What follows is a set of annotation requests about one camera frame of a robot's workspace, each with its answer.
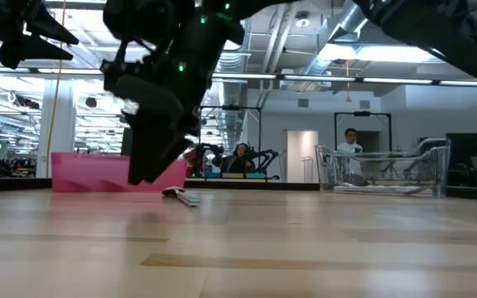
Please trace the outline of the person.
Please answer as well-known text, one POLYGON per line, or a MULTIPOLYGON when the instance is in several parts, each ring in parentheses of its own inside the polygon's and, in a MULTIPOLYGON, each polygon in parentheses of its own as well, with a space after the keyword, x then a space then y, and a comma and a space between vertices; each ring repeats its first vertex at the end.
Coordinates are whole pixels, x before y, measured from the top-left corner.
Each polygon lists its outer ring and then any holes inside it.
POLYGON ((246 174, 253 172, 255 164, 253 160, 247 158, 249 145, 238 144, 233 153, 222 158, 220 169, 222 173, 246 174))
MULTIPOLYGON (((357 132, 354 128, 347 128, 344 132, 345 142, 337 146, 338 151, 347 153, 362 153, 364 149, 357 143, 357 132)), ((353 158, 347 160, 349 165, 349 173, 354 175, 362 175, 362 168, 359 161, 353 158)))

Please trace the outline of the clear plastic bin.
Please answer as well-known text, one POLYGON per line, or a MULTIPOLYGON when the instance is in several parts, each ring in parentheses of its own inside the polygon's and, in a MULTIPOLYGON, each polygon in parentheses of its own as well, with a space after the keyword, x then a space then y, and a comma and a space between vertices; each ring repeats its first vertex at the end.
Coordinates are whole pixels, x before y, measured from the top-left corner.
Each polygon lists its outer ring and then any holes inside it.
POLYGON ((410 151, 354 152, 316 146, 321 190, 366 195, 445 195, 451 142, 430 138, 410 151))

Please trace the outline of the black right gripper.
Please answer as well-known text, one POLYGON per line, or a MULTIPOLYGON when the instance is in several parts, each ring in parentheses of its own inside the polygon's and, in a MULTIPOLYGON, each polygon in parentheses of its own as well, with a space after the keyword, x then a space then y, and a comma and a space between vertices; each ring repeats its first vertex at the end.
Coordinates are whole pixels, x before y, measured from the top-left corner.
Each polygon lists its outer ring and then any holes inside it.
POLYGON ((200 104, 227 41, 240 44, 237 0, 107 0, 103 22, 121 44, 103 60, 104 89, 131 100, 128 183, 154 182, 191 146, 200 130, 200 104), (176 133, 148 171, 146 132, 176 133))

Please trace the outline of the white pillar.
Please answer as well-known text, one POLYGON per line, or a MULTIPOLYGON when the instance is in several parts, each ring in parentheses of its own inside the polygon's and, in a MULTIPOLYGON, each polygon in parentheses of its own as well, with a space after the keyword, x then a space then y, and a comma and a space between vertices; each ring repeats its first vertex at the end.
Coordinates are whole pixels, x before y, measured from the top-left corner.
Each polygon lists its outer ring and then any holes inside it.
POLYGON ((72 152, 79 95, 69 80, 46 79, 41 102, 36 178, 50 178, 52 152, 72 152))

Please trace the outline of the white door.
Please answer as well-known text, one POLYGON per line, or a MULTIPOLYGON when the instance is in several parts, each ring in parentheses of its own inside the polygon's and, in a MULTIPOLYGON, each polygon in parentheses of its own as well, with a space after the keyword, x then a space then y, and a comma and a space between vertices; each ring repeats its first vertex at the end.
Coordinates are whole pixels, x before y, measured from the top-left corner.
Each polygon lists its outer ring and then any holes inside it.
POLYGON ((287 181, 317 183, 317 131, 287 131, 287 181))

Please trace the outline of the blue-striped-handle metal spoon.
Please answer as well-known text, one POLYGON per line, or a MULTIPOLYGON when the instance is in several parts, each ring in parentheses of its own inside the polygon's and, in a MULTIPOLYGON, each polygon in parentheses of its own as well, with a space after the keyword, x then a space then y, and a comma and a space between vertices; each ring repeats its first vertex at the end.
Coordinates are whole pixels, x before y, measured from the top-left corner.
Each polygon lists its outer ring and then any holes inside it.
POLYGON ((200 205, 200 199, 193 195, 187 195, 186 191, 181 187, 165 188, 161 194, 164 197, 177 199, 189 207, 197 207, 200 205))

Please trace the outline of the bright ceiling light panel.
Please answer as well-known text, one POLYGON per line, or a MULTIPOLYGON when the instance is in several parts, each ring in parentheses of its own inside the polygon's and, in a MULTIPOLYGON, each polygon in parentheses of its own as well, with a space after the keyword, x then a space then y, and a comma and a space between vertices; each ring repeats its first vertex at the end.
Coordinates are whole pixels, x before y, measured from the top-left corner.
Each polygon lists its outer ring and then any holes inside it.
POLYGON ((424 50, 410 46, 343 46, 327 44, 318 53, 321 60, 362 60, 400 63, 441 63, 424 50))

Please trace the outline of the silver ventilation duct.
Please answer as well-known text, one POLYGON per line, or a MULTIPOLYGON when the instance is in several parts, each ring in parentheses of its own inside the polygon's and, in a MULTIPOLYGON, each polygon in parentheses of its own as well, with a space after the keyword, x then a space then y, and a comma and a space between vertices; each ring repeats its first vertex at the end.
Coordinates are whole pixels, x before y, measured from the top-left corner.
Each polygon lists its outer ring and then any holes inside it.
POLYGON ((368 19, 352 0, 345 0, 341 12, 323 21, 316 35, 316 53, 306 64, 301 75, 322 75, 337 60, 352 60, 351 46, 360 38, 360 31, 368 19))

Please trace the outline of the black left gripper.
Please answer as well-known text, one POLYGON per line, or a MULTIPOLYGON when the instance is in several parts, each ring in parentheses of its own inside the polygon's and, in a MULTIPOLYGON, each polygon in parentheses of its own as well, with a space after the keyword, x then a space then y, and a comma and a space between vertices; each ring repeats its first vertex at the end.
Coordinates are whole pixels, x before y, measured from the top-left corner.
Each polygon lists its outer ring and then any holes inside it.
POLYGON ((39 36, 24 36, 26 29, 33 34, 66 44, 79 40, 59 23, 40 0, 0 0, 0 62, 16 69, 24 60, 72 60, 72 54, 39 36))

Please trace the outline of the red translucent plastic bin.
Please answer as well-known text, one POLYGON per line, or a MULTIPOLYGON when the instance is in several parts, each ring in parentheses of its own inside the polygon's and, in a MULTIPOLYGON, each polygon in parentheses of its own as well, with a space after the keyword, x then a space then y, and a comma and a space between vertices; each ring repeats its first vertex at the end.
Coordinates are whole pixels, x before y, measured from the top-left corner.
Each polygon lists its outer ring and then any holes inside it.
POLYGON ((128 156, 53 152, 51 154, 52 189, 67 192, 161 192, 184 187, 187 162, 174 161, 153 183, 128 183, 128 156))

